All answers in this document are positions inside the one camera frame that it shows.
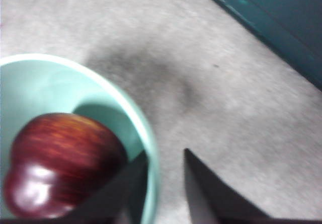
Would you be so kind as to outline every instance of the red apple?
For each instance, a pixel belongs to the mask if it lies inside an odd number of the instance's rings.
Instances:
[[[44,114],[13,142],[5,200],[19,217],[63,216],[126,163],[122,143],[99,122],[75,114]]]

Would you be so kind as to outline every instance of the gray carpet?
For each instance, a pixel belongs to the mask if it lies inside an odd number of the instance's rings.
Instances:
[[[274,217],[322,218],[322,94],[211,0],[2,0],[1,56],[119,84],[154,128],[156,223],[189,223],[183,149]]]

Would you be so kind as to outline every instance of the dark triangular object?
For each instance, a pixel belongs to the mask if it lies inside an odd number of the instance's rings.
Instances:
[[[322,224],[321,220],[270,218],[227,186],[185,149],[185,186],[193,224]]]
[[[203,202],[208,204],[208,210],[211,210],[217,218],[253,219],[268,217],[266,213],[226,185],[189,149],[185,149],[185,172],[186,186],[188,188],[190,186],[187,190],[187,196],[192,213],[196,212],[196,210],[193,210],[196,206],[193,201],[198,200],[195,197],[197,190],[194,190],[198,188],[198,192],[201,193],[200,198],[204,199]],[[195,185],[191,185],[192,179],[194,179]]]
[[[221,218],[221,224],[321,224],[319,220],[291,220],[291,219],[231,219]]]
[[[137,183],[146,180],[147,157],[142,152],[107,185],[72,210],[64,218],[106,218],[125,208]]]
[[[208,200],[204,197],[198,180],[192,172],[191,161],[189,161],[190,154],[188,150],[185,150],[185,189],[192,223],[219,224],[220,222],[212,211]]]
[[[147,173],[148,168],[145,166],[144,170],[141,172],[141,176],[138,178],[134,189],[129,197],[128,201],[128,212],[131,219],[131,224],[140,224],[145,197],[147,190]]]

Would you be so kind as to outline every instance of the bowl rim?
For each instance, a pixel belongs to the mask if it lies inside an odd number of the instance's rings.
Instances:
[[[17,54],[1,58],[0,66],[3,67],[11,63],[30,60],[48,61],[72,68],[92,79],[105,91],[109,92],[109,94],[111,94],[111,96],[118,102],[118,104],[120,104],[121,108],[133,122],[133,125],[136,128],[139,137],[141,138],[144,149],[146,150],[147,156],[149,158],[147,196],[144,203],[144,211],[141,224],[153,223],[156,216],[159,196],[160,172],[158,152],[153,130],[139,106],[124,90],[122,90],[114,83],[110,82],[108,79],[102,77],[101,75],[84,65],[59,56],[39,53]]]

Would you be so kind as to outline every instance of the light green bowl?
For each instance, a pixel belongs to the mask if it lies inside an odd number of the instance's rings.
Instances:
[[[143,149],[149,157],[147,196],[142,224],[154,220],[159,188],[156,142],[142,111],[120,88],[70,60],[44,54],[0,59],[1,183],[9,168],[11,143],[32,118],[50,112],[76,113],[109,127],[130,159]],[[12,218],[1,191],[1,218]]]

